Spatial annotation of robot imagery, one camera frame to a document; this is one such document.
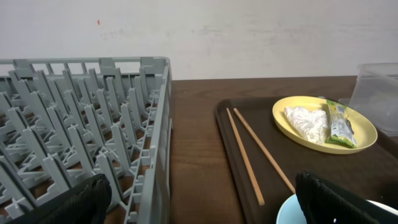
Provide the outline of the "yellow plastic plate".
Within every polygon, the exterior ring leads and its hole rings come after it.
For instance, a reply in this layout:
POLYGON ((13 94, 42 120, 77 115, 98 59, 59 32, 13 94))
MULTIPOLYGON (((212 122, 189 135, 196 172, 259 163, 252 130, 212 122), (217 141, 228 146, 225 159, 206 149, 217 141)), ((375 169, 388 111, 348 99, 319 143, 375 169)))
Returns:
POLYGON ((291 106, 301 106, 309 111, 313 110, 327 110, 326 99, 317 98, 314 96, 288 96, 277 100, 272 108, 272 114, 277 127, 291 140, 303 145, 309 149, 325 152, 329 154, 354 154, 372 146, 377 140, 377 130, 368 120, 359 112, 347 108, 348 120, 354 131, 353 136, 358 143, 356 148, 348 148, 339 144, 330 144, 324 142, 323 144, 315 144, 307 141, 294 129, 289 123, 284 108, 291 106))

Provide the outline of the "white paper napkin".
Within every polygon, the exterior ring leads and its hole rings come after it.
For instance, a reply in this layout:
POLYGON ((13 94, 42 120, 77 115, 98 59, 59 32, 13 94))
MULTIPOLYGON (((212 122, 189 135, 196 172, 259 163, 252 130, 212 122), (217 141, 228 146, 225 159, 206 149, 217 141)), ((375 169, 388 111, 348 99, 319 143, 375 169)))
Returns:
POLYGON ((285 107, 284 114, 293 128, 309 142, 323 144, 329 130, 324 110, 310 111, 304 107, 285 107))

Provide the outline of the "green snack wrapper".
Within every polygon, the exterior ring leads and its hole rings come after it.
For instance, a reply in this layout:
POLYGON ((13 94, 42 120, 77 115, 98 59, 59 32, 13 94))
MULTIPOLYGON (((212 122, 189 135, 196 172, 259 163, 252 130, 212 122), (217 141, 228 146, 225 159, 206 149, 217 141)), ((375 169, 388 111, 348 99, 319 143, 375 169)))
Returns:
POLYGON ((354 132, 346 106, 335 101, 327 100, 330 124, 330 135, 325 140, 326 143, 344 145, 348 148, 357 148, 358 143, 355 140, 354 132))

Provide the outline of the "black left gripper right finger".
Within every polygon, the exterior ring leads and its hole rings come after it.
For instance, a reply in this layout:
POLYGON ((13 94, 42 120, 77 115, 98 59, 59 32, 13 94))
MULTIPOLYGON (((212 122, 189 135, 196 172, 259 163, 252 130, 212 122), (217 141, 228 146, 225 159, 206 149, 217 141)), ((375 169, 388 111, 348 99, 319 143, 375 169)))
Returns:
POLYGON ((295 182, 307 223, 397 223, 397 215, 316 174, 299 172, 295 182))

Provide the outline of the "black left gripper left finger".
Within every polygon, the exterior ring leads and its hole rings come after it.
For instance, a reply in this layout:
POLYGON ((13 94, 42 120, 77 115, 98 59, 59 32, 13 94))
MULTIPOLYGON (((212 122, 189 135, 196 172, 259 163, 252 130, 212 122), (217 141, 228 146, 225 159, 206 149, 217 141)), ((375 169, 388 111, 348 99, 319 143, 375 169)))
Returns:
POLYGON ((104 174, 96 174, 10 224, 103 224, 112 192, 104 174))

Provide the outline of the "wooden chopstick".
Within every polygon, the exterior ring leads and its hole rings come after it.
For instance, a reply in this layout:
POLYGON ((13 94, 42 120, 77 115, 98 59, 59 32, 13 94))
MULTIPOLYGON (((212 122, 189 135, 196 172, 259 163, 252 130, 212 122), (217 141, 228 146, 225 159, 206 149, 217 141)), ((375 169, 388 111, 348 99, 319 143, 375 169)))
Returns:
POLYGON ((239 135, 239 132, 237 130, 237 127, 236 127, 234 119, 233 119, 233 117, 231 115, 231 112, 230 112, 230 110, 228 108, 226 109, 226 112, 228 114, 229 122, 231 124, 232 129, 233 129, 233 133, 234 133, 235 139, 237 141, 241 156, 242 156, 243 161, 244 161, 244 165, 246 167, 249 179, 251 181, 251 185, 252 185, 252 187, 254 189, 254 193, 256 195, 257 202, 258 202, 258 204, 260 206, 262 206, 262 205, 265 204, 264 197, 263 197, 262 192, 260 190, 259 184, 257 183, 257 179, 256 179, 256 177, 254 175, 253 169, 251 167, 251 163, 250 163, 250 161, 248 159, 248 156, 246 154, 246 150, 244 148, 243 142, 241 140, 241 137, 239 135))
POLYGON ((279 174, 279 176, 282 178, 282 180, 284 181, 284 183, 286 184, 286 186, 290 189, 290 191, 293 194, 296 194, 295 191, 295 187, 292 185, 292 183, 290 182, 290 180, 287 178, 287 176, 284 174, 283 170, 280 168, 280 166, 278 165, 278 163, 275 161, 275 159, 272 157, 272 155, 270 154, 270 152, 267 150, 267 148, 265 147, 265 145, 262 143, 262 141, 258 138, 258 136, 256 135, 256 133, 253 131, 253 129, 250 127, 250 125, 248 124, 248 122, 244 119, 244 117, 242 116, 242 114, 238 111, 237 108, 233 108, 234 113, 236 114, 236 116, 239 118, 239 120, 242 122, 242 124, 244 125, 244 127, 247 129, 247 131, 249 132, 249 134, 252 136, 252 138, 255 140, 255 142, 257 143, 257 145, 261 148, 262 152, 264 153, 264 155, 268 158, 269 162, 272 164, 272 166, 274 167, 274 169, 277 171, 277 173, 279 174))

